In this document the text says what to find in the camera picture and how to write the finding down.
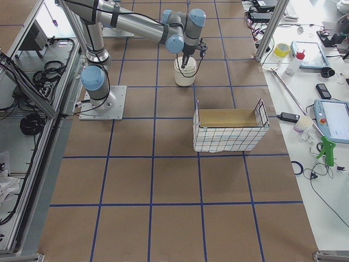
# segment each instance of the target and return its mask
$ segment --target yellow tape roll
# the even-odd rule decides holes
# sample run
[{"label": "yellow tape roll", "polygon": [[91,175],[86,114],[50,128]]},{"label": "yellow tape roll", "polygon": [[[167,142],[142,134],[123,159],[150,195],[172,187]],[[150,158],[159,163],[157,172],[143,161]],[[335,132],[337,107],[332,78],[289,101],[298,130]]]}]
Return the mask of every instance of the yellow tape roll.
[{"label": "yellow tape roll", "polygon": [[276,54],[279,57],[285,57],[287,54],[291,51],[291,48],[289,45],[280,43],[277,44],[274,50],[274,54]]}]

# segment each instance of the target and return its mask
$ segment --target green tool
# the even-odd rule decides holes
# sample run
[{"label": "green tool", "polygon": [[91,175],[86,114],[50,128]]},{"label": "green tool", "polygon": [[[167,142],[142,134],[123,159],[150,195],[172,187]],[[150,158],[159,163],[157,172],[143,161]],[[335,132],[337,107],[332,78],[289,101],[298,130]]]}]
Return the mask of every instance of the green tool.
[{"label": "green tool", "polygon": [[[304,110],[304,108],[302,107],[302,105],[299,103],[299,101],[296,99],[296,97],[293,95],[293,93],[291,92],[291,90],[289,89],[289,87],[285,84],[285,82],[282,80],[282,78],[279,76],[278,72],[276,72],[276,70],[274,68],[270,68],[269,69],[270,72],[273,73],[273,75],[282,83],[282,85],[286,88],[286,90],[288,91],[288,93],[290,94],[290,96],[292,97],[292,99],[294,100],[294,102],[297,104],[297,106],[299,107],[299,109],[302,111],[302,113],[305,116],[308,116],[308,113]],[[321,140],[322,140],[322,150],[320,152],[320,154],[316,157],[317,159],[319,159],[321,156],[325,155],[325,163],[328,166],[334,166],[334,157],[333,157],[333,149],[336,146],[336,143],[329,141],[328,138],[326,136],[324,136],[324,134],[321,132],[321,130],[319,129],[319,127],[317,126],[317,124],[313,121],[312,125],[314,126],[315,130],[317,130],[320,135],[321,135]]]}]

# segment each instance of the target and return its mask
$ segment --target white desk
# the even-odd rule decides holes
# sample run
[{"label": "white desk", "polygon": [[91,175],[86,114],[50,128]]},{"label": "white desk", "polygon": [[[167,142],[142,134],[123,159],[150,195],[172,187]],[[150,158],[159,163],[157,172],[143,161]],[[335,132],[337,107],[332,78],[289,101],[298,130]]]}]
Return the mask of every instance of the white desk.
[{"label": "white desk", "polygon": [[[316,14],[311,12],[312,6],[309,1],[293,0],[292,4],[300,17],[298,23],[322,25],[317,20]],[[303,34],[299,34],[297,28],[297,26],[289,28],[278,27],[274,33],[275,45],[281,42],[290,44],[293,40],[316,41],[320,43],[316,35],[319,27],[303,26]],[[334,48],[323,47],[323,49],[328,56],[338,55]],[[279,75],[303,107],[313,104],[315,99],[320,98],[315,89],[315,85],[319,83],[326,84],[333,98],[349,101],[349,85],[339,75],[343,73],[347,77],[349,76],[349,64],[345,64],[340,57],[328,59],[331,67],[336,71],[336,75],[329,79],[322,78],[320,72],[307,73],[303,70],[297,72],[293,77],[283,74],[291,60],[292,57],[290,54],[284,59],[270,55],[264,67],[279,66]],[[290,95],[280,85],[278,80],[269,72],[264,72],[264,74],[273,99],[275,111],[278,114],[281,112],[290,112],[301,115],[302,112],[297,108]],[[316,156],[310,153],[310,144],[300,139],[300,134],[293,130],[292,123],[280,121],[280,126],[287,150],[290,154],[290,159],[299,161],[305,168],[312,168],[316,163]],[[320,142],[320,137],[315,131],[312,131],[312,133],[314,134],[313,137],[316,138],[315,146],[312,146],[313,152],[317,152],[316,144]],[[345,166],[347,171],[337,171],[336,166],[334,166],[332,168],[334,171],[333,179],[328,176],[319,176],[319,178],[312,181],[312,184],[327,203],[339,213],[344,221],[349,223],[349,144],[337,144],[334,149],[334,156],[336,158],[335,162],[340,166]],[[299,167],[295,165],[294,170],[295,172],[299,172]],[[297,182],[319,250],[349,250],[349,228],[315,194],[309,180],[304,178],[303,175],[299,175],[297,176]]]}]

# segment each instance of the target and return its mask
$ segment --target red bottle cap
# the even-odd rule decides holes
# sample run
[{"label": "red bottle cap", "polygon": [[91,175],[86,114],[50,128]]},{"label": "red bottle cap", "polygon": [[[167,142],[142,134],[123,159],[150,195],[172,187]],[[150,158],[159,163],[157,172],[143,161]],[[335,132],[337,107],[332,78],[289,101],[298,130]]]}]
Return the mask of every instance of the red bottle cap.
[{"label": "red bottle cap", "polygon": [[304,51],[303,51],[303,52],[297,52],[296,57],[297,57],[299,60],[303,60],[303,59],[305,58]]}]

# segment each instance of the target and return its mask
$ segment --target green clamp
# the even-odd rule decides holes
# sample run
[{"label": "green clamp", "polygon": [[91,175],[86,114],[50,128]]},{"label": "green clamp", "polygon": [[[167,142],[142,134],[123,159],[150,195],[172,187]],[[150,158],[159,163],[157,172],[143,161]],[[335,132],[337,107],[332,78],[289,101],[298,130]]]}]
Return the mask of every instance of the green clamp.
[{"label": "green clamp", "polygon": [[322,150],[316,158],[319,159],[322,155],[325,155],[326,164],[328,166],[334,166],[333,149],[336,147],[336,143],[329,141],[325,136],[322,136],[321,140],[322,140]]}]

